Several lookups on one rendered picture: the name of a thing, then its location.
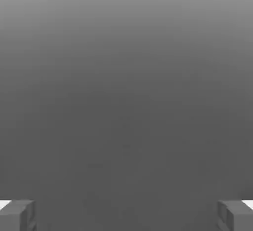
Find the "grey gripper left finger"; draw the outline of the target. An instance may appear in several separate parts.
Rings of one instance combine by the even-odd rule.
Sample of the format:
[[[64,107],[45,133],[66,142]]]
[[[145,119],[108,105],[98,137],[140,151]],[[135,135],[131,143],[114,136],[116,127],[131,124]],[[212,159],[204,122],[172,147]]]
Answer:
[[[0,200],[0,231],[37,231],[34,200]]]

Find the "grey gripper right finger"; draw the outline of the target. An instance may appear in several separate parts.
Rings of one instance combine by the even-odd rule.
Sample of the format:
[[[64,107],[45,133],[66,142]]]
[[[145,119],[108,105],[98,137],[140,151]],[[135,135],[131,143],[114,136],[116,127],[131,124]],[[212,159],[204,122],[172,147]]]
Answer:
[[[253,200],[219,200],[217,231],[253,231]]]

